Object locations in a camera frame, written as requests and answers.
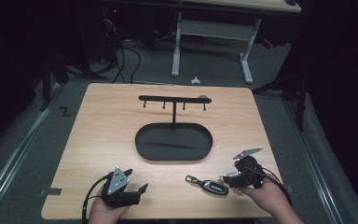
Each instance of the dark background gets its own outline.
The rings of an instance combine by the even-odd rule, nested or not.
[[[297,23],[266,20],[257,40],[294,44],[277,79],[306,74],[325,135],[358,194],[358,1],[299,3],[304,15],[328,18],[328,22],[307,24],[298,32]],[[153,45],[156,27],[164,33],[171,24],[161,22],[170,13],[127,9],[119,13],[119,31],[148,45]],[[34,99],[33,87],[43,74],[49,50],[88,68],[90,60],[105,59],[98,14],[97,6],[0,1],[0,135]]]

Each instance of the cable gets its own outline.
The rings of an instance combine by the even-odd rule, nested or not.
[[[208,39],[216,39],[216,38],[207,38],[207,39],[205,39],[205,42],[210,43],[210,44],[215,44],[215,45],[221,45],[221,46],[228,45],[228,44],[233,44],[233,43],[236,43],[236,42],[240,41],[240,40],[237,40],[237,39],[229,39],[229,40],[226,40],[225,43],[219,43],[219,42],[215,42],[215,41],[208,40]]]
[[[93,73],[96,73],[96,74],[101,74],[101,73],[104,73],[104,72],[107,72],[109,71],[110,69],[114,68],[116,66],[116,63],[117,63],[117,57],[116,55],[114,55],[110,61],[110,63],[105,67],[105,68],[102,68],[98,71],[95,71]],[[77,75],[77,76],[84,76],[85,74],[84,73],[78,73],[68,67],[66,67],[66,71],[68,73],[71,73],[71,74],[74,74],[74,75]]]
[[[190,38],[189,35],[185,35],[185,36],[184,36],[184,39],[189,40],[189,38]],[[184,49],[199,49],[199,48],[201,48],[201,47],[203,46],[204,43],[205,43],[205,38],[204,38],[204,37],[201,37],[201,38],[200,38],[200,44],[199,44],[198,46],[196,46],[195,48],[187,48],[187,47],[183,46],[182,44],[181,44],[181,47],[184,48]]]
[[[156,41],[155,42],[155,44],[157,44],[157,45],[159,45],[159,46],[163,46],[163,47],[168,47],[168,46],[172,46],[172,45],[174,45],[175,44],[175,40],[173,39],[173,40],[170,40],[170,38],[172,38],[172,37],[176,37],[176,35],[170,35],[170,36],[167,36],[167,37],[165,37],[165,38],[161,38],[161,39],[159,39],[158,41]],[[163,41],[170,41],[170,43],[169,44],[161,44],[160,42],[163,42]]]
[[[113,79],[112,83],[116,82],[116,80],[118,78],[118,75],[120,75],[123,78],[123,83],[127,83],[126,79],[124,78],[123,74],[121,73],[122,69],[124,68],[124,65],[126,64],[126,58],[125,58],[125,55],[124,55],[124,50],[123,50],[122,45],[121,45],[120,49],[121,49],[121,55],[123,56],[123,64],[121,65],[121,67],[119,67],[118,63],[117,63],[118,72],[117,72],[115,78]]]
[[[278,178],[277,178],[278,180],[276,180],[276,179],[274,179],[274,178],[272,178],[272,177],[270,177],[270,176],[268,176],[268,175],[266,175],[266,174],[262,174],[262,173],[260,173],[260,172],[257,172],[256,170],[251,169],[251,168],[249,168],[249,167],[246,167],[246,166],[242,166],[242,167],[245,168],[247,171],[253,172],[253,173],[257,174],[257,175],[262,175],[262,176],[264,176],[265,178],[267,178],[267,179],[269,179],[270,181],[272,181],[272,183],[276,184],[276,185],[280,188],[280,190],[283,192],[284,196],[285,196],[286,199],[287,199],[287,202],[289,202],[289,204],[292,205],[292,199],[290,198],[289,193],[287,192],[287,190],[286,190],[286,188],[283,186],[283,184],[281,184],[281,181],[279,181]]]
[[[161,38],[155,39],[155,41],[159,41],[159,40],[162,40],[162,39],[165,39],[165,38],[170,38],[171,36],[173,36],[173,35],[171,35],[171,32],[172,32],[173,26],[175,25],[176,17],[177,17],[177,12],[175,12],[175,14],[173,15],[172,25],[171,25],[170,30],[167,32],[167,34],[164,35]]]
[[[133,75],[135,74],[136,70],[138,70],[139,65],[141,65],[141,55],[138,52],[136,52],[135,50],[133,50],[133,49],[127,49],[127,50],[130,50],[130,51],[136,53],[138,55],[138,57],[139,57],[138,64],[136,65],[135,69],[133,70],[133,72],[131,73],[131,76],[130,76],[130,84],[132,84]]]
[[[278,182],[279,182],[280,184],[282,183],[282,182],[279,180],[279,178],[278,178],[274,173],[272,173],[269,169],[266,169],[266,168],[263,167],[263,170],[268,171],[270,174],[272,174],[272,175],[278,180]]]
[[[86,196],[86,199],[84,200],[83,202],[83,207],[82,207],[82,221],[83,221],[83,224],[87,224],[88,221],[87,221],[87,205],[89,204],[89,199],[91,198],[95,198],[95,197],[99,197],[99,196],[92,196],[90,197],[92,191],[95,189],[95,187],[101,183],[102,181],[104,181],[105,179],[108,179],[108,178],[112,178],[113,176],[113,172],[109,173],[108,175],[105,175],[103,176],[101,179],[97,180],[97,182],[95,182],[91,189],[89,189],[89,192],[87,193],[87,196]]]

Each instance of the person's arm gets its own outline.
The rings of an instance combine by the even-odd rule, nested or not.
[[[129,206],[109,207],[100,197],[97,197],[89,210],[89,224],[116,224],[129,208]]]
[[[283,192],[271,180],[264,178],[260,189],[242,188],[241,191],[251,197],[261,209],[270,213],[278,223],[303,223],[287,201]]]

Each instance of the wooden tabletop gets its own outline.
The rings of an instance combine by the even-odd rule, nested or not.
[[[172,104],[163,109],[162,103],[147,102],[143,107],[139,95],[211,98],[205,111],[203,105],[189,104],[186,110],[178,105],[176,118],[176,122],[194,122],[209,130],[213,136],[209,155],[200,161],[148,161],[141,157],[135,135],[148,123],[171,122]],[[269,217],[249,197],[232,189],[228,196],[218,196],[185,182],[187,175],[218,180],[220,175],[236,172],[233,157],[255,147],[264,148],[253,155],[258,163],[281,178],[249,89],[91,84],[51,184],[62,192],[48,195],[42,217],[81,219],[81,206],[90,187],[115,167],[133,169],[126,191],[148,183],[140,203],[122,218]]]
[[[284,0],[183,0],[184,2],[211,4],[227,7],[248,7],[254,9],[281,11],[281,12],[300,12],[298,4],[290,6]]]

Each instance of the desk leg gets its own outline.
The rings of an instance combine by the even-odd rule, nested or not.
[[[180,35],[182,33],[182,12],[178,12],[178,22],[176,24],[176,44],[175,52],[173,53],[172,62],[172,76],[179,76],[179,63],[180,63]]]
[[[260,26],[260,22],[261,22],[260,19],[257,19],[255,21],[255,25],[252,29],[252,32],[250,33],[248,45],[246,46],[245,52],[240,53],[242,71],[243,71],[243,75],[245,77],[245,82],[247,84],[253,83],[251,70],[249,69],[249,64],[248,64],[248,57],[249,57],[249,53],[251,52],[252,45],[255,42],[255,36],[257,35],[257,31],[258,31],[258,27]]]

